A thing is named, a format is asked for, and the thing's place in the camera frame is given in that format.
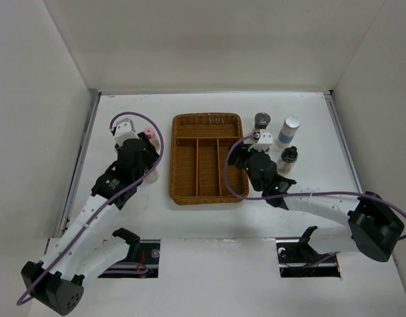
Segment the pink cap spice bottle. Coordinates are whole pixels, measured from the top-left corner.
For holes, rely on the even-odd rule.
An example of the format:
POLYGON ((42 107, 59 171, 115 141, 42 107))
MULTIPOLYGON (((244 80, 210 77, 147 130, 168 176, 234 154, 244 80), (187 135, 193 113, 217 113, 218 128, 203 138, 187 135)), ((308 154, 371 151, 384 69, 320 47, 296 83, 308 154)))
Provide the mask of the pink cap spice bottle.
POLYGON ((155 130, 152 127, 147 127, 143 130, 146 138, 149 140, 150 144, 156 149, 160 150, 160 141, 157 137, 155 130))

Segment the silver cap blue bottle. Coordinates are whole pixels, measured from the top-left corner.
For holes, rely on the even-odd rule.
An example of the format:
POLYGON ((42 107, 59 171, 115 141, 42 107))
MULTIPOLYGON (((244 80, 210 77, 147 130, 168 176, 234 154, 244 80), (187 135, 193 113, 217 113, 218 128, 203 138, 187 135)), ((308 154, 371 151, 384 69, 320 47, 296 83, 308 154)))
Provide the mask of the silver cap blue bottle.
POLYGON ((300 127, 300 120, 295 116, 285 118, 281 130, 277 136, 276 144, 280 148, 287 148, 294 139, 294 136, 300 127))

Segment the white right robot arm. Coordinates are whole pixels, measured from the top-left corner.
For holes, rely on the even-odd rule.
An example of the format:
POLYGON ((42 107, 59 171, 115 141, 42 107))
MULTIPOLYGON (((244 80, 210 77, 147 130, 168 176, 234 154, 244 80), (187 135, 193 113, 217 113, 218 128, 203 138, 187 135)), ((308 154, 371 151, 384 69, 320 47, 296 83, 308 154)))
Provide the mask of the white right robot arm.
POLYGON ((243 143, 231 147, 224 167, 243 170, 260 201, 291 212, 309 213, 337 223, 334 228, 308 226, 296 243, 299 256, 313 261, 320 254, 360 252, 387 262, 396 244, 406 238, 402 210, 374 192, 318 192, 281 176, 269 155, 243 143))

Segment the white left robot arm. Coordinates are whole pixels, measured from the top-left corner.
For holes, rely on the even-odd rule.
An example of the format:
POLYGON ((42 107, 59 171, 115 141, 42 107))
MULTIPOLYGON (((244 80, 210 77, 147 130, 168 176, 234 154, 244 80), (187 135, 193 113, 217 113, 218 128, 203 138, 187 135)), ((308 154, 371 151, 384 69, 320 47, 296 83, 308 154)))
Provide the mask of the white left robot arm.
POLYGON ((85 284, 122 260, 139 257, 140 238, 120 228, 105 238, 106 226, 132 198, 160 162, 160 153, 144 133, 116 137, 117 159, 98 177, 84 207, 54 248, 21 269, 26 292, 22 305, 35 299, 60 316, 71 313, 85 284))

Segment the brown wicker tray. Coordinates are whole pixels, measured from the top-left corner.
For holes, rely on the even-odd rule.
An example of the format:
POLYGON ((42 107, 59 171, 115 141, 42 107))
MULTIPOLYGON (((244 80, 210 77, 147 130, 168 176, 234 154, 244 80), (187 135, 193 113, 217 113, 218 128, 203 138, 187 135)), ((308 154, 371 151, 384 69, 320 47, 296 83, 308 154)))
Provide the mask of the brown wicker tray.
POLYGON ((169 194, 178 205, 238 203, 222 175, 229 148, 243 137, 233 113, 180 114, 172 120, 169 194))

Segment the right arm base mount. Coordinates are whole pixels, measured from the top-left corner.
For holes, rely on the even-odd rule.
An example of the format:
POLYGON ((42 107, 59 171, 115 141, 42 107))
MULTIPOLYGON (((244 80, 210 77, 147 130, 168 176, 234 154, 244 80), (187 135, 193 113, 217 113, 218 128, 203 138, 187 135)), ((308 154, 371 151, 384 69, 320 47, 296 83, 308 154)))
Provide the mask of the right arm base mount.
POLYGON ((319 254, 308 244, 316 229, 308 227, 299 238, 276 239, 282 278, 341 277, 337 252, 319 254))

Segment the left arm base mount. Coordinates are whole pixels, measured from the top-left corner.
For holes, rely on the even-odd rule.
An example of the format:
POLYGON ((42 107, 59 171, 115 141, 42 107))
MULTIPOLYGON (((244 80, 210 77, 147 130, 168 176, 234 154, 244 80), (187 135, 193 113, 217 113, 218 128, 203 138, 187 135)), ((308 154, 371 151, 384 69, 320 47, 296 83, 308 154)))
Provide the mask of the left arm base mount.
POLYGON ((99 278, 117 279, 146 279, 157 278, 161 251, 161 240, 141 240, 141 238, 125 229, 120 228, 112 236, 121 238, 129 249, 124 259, 109 267, 99 278))

